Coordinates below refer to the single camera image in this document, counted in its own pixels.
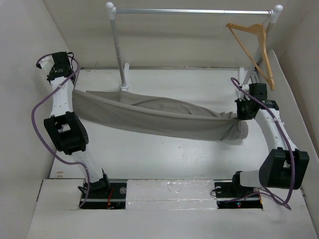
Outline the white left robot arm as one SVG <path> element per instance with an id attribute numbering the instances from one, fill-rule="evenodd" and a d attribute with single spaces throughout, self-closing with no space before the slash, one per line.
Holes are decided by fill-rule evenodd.
<path id="1" fill-rule="evenodd" d="M 49 53 L 37 61 L 37 68 L 47 72 L 52 92 L 35 108 L 52 99 L 52 110 L 50 116 L 44 120 L 44 127 L 56 148 L 53 154 L 63 152 L 72 161 L 56 156 L 60 162 L 84 169 L 88 181 L 79 187 L 82 193 L 104 198 L 111 193 L 108 176 L 103 169 L 97 169 L 94 165 L 87 148 L 88 133 L 73 110 L 72 93 L 80 70 L 79 67 L 73 67 L 75 61 L 71 52 Z"/>

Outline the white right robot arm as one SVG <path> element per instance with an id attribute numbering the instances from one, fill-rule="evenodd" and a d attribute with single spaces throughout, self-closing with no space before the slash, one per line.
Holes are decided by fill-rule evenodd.
<path id="1" fill-rule="evenodd" d="M 258 170 L 239 171 L 239 179 L 230 184 L 231 192 L 242 196 L 251 188 L 280 188 L 297 190 L 301 187 L 310 160 L 307 152 L 300 151 L 292 142 L 281 120 L 277 103 L 267 98 L 263 83 L 238 85 L 240 92 L 235 101 L 240 121 L 255 120 L 267 143 L 269 154 Z"/>

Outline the grey trousers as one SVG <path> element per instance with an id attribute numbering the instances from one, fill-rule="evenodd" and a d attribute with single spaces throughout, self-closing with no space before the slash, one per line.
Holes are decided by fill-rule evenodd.
<path id="1" fill-rule="evenodd" d="M 72 101 L 78 117 L 121 130 L 205 141 L 248 136 L 247 123 L 233 112 L 218 113 L 170 98 L 74 90 Z"/>

